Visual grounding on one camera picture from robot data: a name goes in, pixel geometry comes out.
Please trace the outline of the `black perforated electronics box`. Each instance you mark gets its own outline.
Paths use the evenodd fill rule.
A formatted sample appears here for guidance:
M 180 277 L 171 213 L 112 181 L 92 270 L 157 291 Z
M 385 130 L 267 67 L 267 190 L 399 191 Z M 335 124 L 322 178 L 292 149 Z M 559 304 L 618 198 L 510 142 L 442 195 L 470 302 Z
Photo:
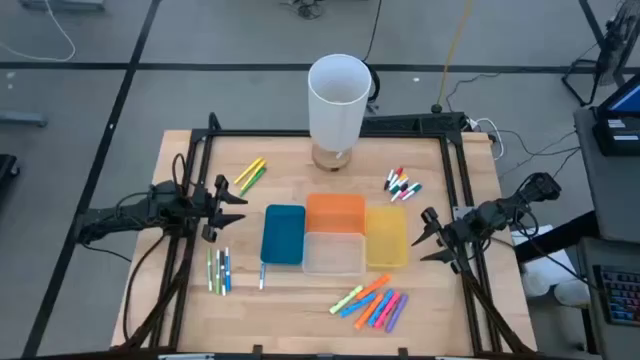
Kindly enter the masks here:
M 466 121 L 462 112 L 365 117 L 362 132 L 406 131 L 420 134 L 460 131 Z

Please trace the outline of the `blue thick marker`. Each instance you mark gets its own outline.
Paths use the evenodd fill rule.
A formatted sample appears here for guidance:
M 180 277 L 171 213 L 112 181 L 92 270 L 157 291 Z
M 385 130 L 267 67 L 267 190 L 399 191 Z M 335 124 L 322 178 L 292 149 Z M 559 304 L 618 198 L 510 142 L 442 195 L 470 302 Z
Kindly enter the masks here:
M 354 313 L 355 311 L 367 306 L 368 304 L 370 304 L 374 299 L 376 298 L 376 294 L 375 293 L 371 293 L 367 296 L 365 296 L 364 298 L 354 302 L 353 304 L 345 307 L 344 309 L 342 309 L 339 313 L 341 318 L 345 318 L 349 315 L 351 315 L 352 313 Z
M 382 297 L 382 300 L 378 303 L 378 305 L 376 306 L 376 308 L 374 309 L 373 313 L 371 314 L 371 316 L 368 319 L 368 325 L 370 327 L 374 327 L 376 321 L 378 320 L 378 318 L 380 317 L 380 315 L 382 314 L 384 308 L 387 306 L 387 304 L 389 303 L 390 299 L 392 298 L 392 296 L 395 294 L 395 291 L 393 289 L 388 289 L 384 296 Z

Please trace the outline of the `clear plastic bin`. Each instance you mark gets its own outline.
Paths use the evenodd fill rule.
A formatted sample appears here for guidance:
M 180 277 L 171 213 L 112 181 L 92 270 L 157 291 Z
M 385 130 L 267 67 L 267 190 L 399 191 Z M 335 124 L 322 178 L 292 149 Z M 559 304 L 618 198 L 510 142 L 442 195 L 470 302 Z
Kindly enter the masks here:
M 313 276 L 364 274 L 365 237 L 360 233 L 306 233 L 302 269 Z

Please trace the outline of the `backlit keyboard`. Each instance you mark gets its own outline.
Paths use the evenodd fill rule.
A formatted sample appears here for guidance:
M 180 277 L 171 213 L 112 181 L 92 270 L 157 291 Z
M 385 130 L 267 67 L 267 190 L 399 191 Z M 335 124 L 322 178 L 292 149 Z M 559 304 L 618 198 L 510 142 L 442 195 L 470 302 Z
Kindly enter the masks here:
M 594 265 L 593 271 L 606 321 L 640 327 L 640 269 Z

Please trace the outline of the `orange plastic bin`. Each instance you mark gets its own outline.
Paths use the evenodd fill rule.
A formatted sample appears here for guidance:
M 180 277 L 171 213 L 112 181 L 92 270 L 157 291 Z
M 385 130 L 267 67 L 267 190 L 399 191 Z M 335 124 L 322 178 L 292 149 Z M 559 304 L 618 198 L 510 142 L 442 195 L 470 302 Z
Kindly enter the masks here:
M 306 202 L 306 231 L 365 234 L 365 198 L 356 194 L 312 193 Z

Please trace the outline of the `purple thick marker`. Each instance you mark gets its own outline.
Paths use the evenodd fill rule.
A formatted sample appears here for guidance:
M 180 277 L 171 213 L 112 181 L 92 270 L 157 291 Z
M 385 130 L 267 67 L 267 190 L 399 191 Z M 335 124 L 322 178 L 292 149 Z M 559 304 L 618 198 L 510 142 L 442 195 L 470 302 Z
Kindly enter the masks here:
M 385 332 L 386 333 L 391 333 L 394 330 L 394 328 L 396 326 L 396 323 L 397 323 L 401 313 L 403 312 L 404 308 L 406 307 L 408 299 L 409 299 L 409 295 L 408 294 L 403 293 L 403 294 L 400 295 L 398 301 L 396 302 L 394 310 L 393 310 L 393 312 L 391 314 L 390 320 L 386 324 L 386 327 L 385 327 Z

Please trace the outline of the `pink thick marker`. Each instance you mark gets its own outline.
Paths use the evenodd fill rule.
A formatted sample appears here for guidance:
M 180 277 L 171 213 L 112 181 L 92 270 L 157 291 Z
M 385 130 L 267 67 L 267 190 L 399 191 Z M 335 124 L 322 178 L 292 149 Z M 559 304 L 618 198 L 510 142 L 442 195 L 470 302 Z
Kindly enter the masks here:
M 385 320 L 387 319 L 387 317 L 391 313 L 392 308 L 394 307 L 396 302 L 399 300 L 399 298 L 400 298 L 400 294 L 397 293 L 397 292 L 395 292 L 389 298 L 389 300 L 385 303 L 385 306 L 384 306 L 383 310 L 381 311 L 380 315 L 377 317 L 376 322 L 374 323 L 374 327 L 375 328 L 381 328 L 384 325 Z

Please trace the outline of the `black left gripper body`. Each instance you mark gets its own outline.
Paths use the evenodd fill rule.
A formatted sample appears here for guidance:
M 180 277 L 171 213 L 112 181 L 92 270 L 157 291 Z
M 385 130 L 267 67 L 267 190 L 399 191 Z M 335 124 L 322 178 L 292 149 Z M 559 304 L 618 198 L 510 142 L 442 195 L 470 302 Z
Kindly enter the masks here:
M 206 224 L 202 228 L 202 238 L 210 243 L 217 240 L 218 215 L 224 214 L 219 200 L 219 190 L 227 189 L 229 183 L 224 175 L 217 175 L 214 181 L 215 193 L 212 194 L 203 182 L 198 182 L 192 194 L 194 208 L 198 218 L 206 218 Z

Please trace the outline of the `clear plastic cup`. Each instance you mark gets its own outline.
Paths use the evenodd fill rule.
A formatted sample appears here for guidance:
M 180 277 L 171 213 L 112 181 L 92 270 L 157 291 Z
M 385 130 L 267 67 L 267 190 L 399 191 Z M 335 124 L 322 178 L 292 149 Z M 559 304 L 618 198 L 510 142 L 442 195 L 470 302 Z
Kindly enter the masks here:
M 587 307 L 591 303 L 589 286 L 578 279 L 557 284 L 553 293 L 563 306 Z
M 527 298 L 544 296 L 549 292 L 551 287 L 548 281 L 537 272 L 525 272 L 521 275 L 521 281 Z

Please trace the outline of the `light green thick marker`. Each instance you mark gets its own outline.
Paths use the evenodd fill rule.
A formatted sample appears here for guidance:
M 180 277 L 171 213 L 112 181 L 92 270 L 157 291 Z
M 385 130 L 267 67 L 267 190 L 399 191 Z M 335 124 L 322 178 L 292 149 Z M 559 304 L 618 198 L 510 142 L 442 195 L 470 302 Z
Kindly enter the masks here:
M 353 288 L 347 295 L 345 295 L 342 299 L 340 299 L 337 303 L 335 303 L 330 309 L 329 312 L 334 315 L 340 309 L 342 309 L 347 303 L 349 303 L 357 294 L 359 294 L 363 290 L 362 285 L 358 285 Z

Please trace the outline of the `teal plastic bin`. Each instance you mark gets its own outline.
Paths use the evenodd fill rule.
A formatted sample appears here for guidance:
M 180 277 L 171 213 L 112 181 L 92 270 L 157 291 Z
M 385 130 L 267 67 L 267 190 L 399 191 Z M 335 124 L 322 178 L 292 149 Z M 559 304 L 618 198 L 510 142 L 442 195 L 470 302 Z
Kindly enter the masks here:
M 263 263 L 302 263 L 305 216 L 305 208 L 301 205 L 271 204 L 266 208 L 260 253 Z

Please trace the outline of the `yellow highlighter pen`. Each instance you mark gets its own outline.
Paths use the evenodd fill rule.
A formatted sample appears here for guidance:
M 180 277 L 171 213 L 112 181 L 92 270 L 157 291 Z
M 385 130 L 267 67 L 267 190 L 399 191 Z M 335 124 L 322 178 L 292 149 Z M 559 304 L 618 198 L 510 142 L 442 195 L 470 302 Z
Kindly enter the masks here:
M 264 158 L 263 157 L 258 157 L 257 159 L 255 159 L 235 180 L 234 180 L 234 184 L 238 184 L 242 179 L 244 179 L 245 177 L 248 176 L 248 174 L 253 171 L 254 169 L 256 169 L 262 162 L 263 162 Z
M 254 180 L 257 178 L 258 173 L 264 169 L 266 165 L 266 161 L 263 159 L 261 160 L 258 165 L 255 167 L 255 169 L 253 170 L 252 174 L 250 175 L 249 179 L 245 181 L 245 183 L 242 185 L 241 187 L 241 192 L 247 190 L 249 188 L 249 185 L 254 182 Z

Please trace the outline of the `yellow plastic bin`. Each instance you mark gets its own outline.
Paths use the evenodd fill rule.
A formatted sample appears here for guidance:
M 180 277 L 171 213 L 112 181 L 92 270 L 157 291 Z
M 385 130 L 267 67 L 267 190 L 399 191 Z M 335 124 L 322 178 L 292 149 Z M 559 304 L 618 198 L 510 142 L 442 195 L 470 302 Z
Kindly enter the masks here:
M 374 206 L 366 213 L 366 263 L 399 268 L 408 263 L 407 216 L 402 207 Z

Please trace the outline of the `black fan stand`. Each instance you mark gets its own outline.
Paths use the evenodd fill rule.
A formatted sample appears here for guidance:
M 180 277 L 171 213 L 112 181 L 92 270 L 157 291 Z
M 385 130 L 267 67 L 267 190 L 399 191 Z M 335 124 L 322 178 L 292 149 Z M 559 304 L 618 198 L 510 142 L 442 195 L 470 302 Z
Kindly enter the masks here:
M 599 87 L 625 83 L 623 71 L 640 37 L 640 0 L 616 1 L 613 17 L 601 29 L 588 0 L 578 0 L 596 42 L 569 65 L 561 81 L 580 107 L 593 103 Z M 593 75 L 588 99 L 583 99 L 569 82 L 569 76 L 579 70 L 589 70 Z

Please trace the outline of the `white lamp with wooden base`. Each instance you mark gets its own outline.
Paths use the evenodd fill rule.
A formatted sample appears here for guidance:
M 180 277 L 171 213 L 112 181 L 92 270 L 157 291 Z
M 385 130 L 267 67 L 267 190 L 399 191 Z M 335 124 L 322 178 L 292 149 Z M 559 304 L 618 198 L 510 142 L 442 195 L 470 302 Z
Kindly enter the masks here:
M 354 56 L 331 54 L 312 64 L 307 88 L 312 160 L 318 168 L 336 172 L 351 159 L 379 78 Z

